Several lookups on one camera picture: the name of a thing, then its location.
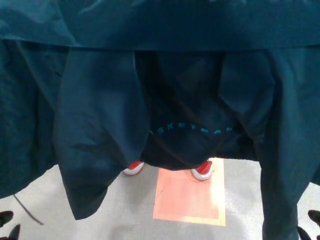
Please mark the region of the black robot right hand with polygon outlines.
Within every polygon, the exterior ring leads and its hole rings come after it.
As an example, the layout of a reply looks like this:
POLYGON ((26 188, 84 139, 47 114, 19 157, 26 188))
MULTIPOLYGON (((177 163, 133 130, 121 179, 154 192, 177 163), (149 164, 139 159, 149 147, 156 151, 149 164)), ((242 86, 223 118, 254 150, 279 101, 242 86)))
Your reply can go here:
MULTIPOLYGON (((308 211, 308 217, 316 223, 318 226, 320 226, 320 212, 318 210, 309 210, 308 211)), ((300 226, 297 227, 298 235, 301 240, 311 240, 311 237, 309 234, 300 226)))

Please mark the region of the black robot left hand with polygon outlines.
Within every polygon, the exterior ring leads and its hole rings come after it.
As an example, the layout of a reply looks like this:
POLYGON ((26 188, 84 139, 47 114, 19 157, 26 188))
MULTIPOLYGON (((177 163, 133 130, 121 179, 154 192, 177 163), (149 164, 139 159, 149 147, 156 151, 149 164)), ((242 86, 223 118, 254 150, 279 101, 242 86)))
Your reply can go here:
MULTIPOLYGON (((10 210, 0 213, 0 228, 9 223, 13 219, 14 213, 10 210)), ((1 236, 0 240, 18 240, 20 237, 21 225, 17 224, 8 236, 1 236)))

